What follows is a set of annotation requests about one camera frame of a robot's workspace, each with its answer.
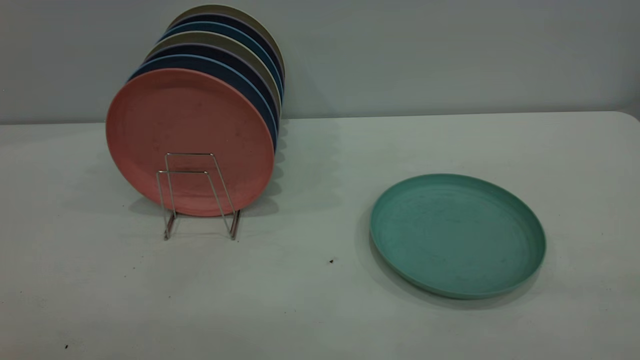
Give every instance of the light blue plate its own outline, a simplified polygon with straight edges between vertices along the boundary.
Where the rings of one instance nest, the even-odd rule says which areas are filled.
[[[456,299],[511,291],[542,264],[546,242],[520,199],[474,177],[433,174],[389,188],[371,213],[382,257],[414,285]]]

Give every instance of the table surface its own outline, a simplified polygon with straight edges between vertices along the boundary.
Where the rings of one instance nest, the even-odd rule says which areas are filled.
[[[637,359],[640,122],[616,112],[283,120],[243,211],[179,218],[120,175],[104,124],[0,126],[1,359]],[[368,216],[419,174],[520,197],[544,264],[509,295],[406,283]]]

